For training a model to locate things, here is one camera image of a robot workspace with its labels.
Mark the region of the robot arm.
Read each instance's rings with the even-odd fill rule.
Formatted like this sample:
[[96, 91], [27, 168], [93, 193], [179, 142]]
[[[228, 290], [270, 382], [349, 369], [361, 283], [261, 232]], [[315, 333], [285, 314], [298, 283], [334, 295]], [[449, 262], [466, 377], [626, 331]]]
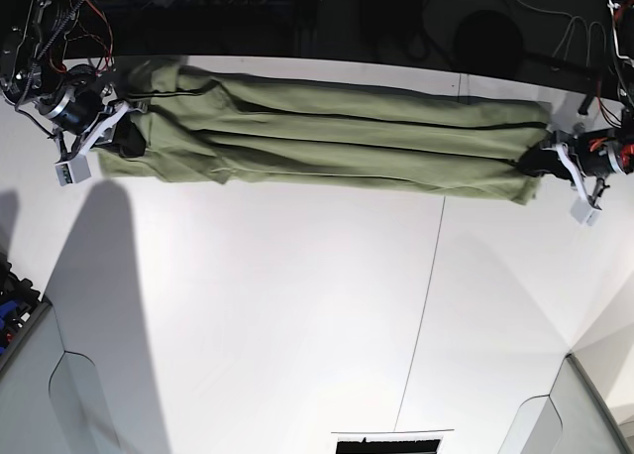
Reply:
[[633, 0], [605, 0], [607, 17], [592, 23], [564, 11], [515, 1], [532, 12], [567, 17], [563, 43], [568, 41], [577, 22], [583, 23], [588, 45], [592, 29], [601, 30], [603, 64], [599, 68], [585, 65], [576, 70], [592, 83], [578, 114], [585, 116], [589, 106], [596, 103], [607, 127], [588, 131], [577, 123], [571, 132], [566, 132], [549, 126], [546, 137], [517, 164], [525, 174], [550, 174], [569, 181], [578, 195], [573, 209], [593, 215], [601, 210], [601, 197], [609, 189], [608, 178], [633, 172]]
[[1, 96], [14, 112], [64, 162], [93, 148], [142, 156], [147, 143], [131, 119], [138, 107], [116, 117], [125, 102], [113, 79], [114, 33], [95, 0], [1, 0], [1, 8], [12, 13], [1, 35]]

